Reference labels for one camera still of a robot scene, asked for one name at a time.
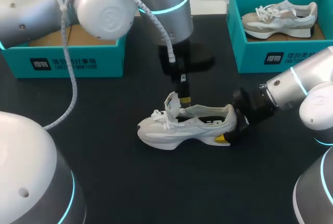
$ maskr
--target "shoe heel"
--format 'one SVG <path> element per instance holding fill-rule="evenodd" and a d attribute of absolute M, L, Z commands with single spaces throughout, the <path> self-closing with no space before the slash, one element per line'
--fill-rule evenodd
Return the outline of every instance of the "shoe heel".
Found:
<path fill-rule="evenodd" d="M 294 38 L 310 38 L 313 34 L 313 29 L 284 29 L 282 33 Z"/>
<path fill-rule="evenodd" d="M 218 143 L 215 141 L 216 137 L 213 136 L 204 136 L 201 137 L 199 140 L 201 142 L 203 142 L 204 144 L 207 145 L 212 145 L 212 146 L 230 146 L 230 143 L 228 143 L 227 141 L 223 142 L 223 143 Z"/>

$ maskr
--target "white cable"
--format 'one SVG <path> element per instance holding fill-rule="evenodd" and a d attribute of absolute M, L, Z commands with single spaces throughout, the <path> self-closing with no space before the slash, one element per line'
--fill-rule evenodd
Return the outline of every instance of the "white cable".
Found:
<path fill-rule="evenodd" d="M 65 55 L 65 60 L 66 60 L 67 68 L 68 68 L 68 73 L 69 73 L 69 76 L 70 76 L 70 79 L 71 79 L 71 82 L 72 82 L 72 90 L 73 90 L 72 101 L 71 101 L 68 109 L 66 110 L 66 112 L 63 113 L 63 115 L 60 116 L 55 122 L 45 126 L 44 127 L 45 130 L 49 130 L 49 129 L 55 127 L 56 125 L 58 125 L 59 123 L 61 123 L 72 112 L 72 110 L 73 110 L 73 108 L 76 104 L 76 100 L 78 98 L 78 87 L 77 87 L 77 84 L 76 84 L 75 75 L 74 75 L 70 55 L 69 55 L 68 48 L 67 48 L 67 35 L 66 35 L 67 8 L 68 8 L 68 6 L 70 5 L 70 3 L 72 1 L 73 0 L 65 0 L 65 6 L 61 10 L 61 12 L 62 12 L 61 13 L 62 48 L 63 48 L 63 53 Z M 175 63 L 176 59 L 175 59 L 175 55 L 173 53 L 173 46 L 172 46 L 171 39 L 170 39 L 167 31 L 165 30 L 165 28 L 161 24 L 161 22 L 157 19 L 157 17 L 151 12 L 151 10 L 141 0 L 132 0 L 132 1 L 140 9 L 142 9 L 146 13 L 146 15 L 153 22 L 153 24 L 155 24 L 157 29 L 161 32 L 161 35 L 164 38 L 165 43 L 166 43 L 166 47 L 168 49 L 169 62 L 170 63 Z"/>

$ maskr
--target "white sneaker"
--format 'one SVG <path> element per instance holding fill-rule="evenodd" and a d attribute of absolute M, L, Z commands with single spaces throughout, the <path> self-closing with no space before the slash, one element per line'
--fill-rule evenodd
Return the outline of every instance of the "white sneaker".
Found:
<path fill-rule="evenodd" d="M 294 5 L 288 0 L 256 8 L 256 13 L 242 16 L 244 31 L 251 37 L 267 39 L 274 33 L 284 33 L 296 38 L 310 38 L 316 23 L 318 7 Z"/>
<path fill-rule="evenodd" d="M 151 117 L 139 123 L 137 134 L 144 143 L 161 150 L 174 150 L 192 138 L 208 145 L 230 145 L 223 134 L 237 126 L 232 105 L 224 108 L 195 105 L 181 109 L 175 92 L 168 96 L 164 105 L 165 111 L 155 110 Z"/>

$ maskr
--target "shoe box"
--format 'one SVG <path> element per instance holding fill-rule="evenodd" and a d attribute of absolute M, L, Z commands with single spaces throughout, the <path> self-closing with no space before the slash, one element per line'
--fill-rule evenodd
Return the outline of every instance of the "shoe box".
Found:
<path fill-rule="evenodd" d="M 241 17 L 261 5 L 284 0 L 230 0 L 227 24 L 239 73 L 283 72 L 315 53 L 333 46 L 333 0 L 289 0 L 295 5 L 318 5 L 318 20 L 311 38 L 293 38 L 281 33 L 267 40 L 247 38 Z"/>
<path fill-rule="evenodd" d="M 125 37 L 103 41 L 89 35 L 80 25 L 74 25 L 67 29 L 67 39 L 76 77 L 123 76 Z M 3 54 L 16 78 L 69 77 L 60 31 L 3 49 L 0 54 Z"/>

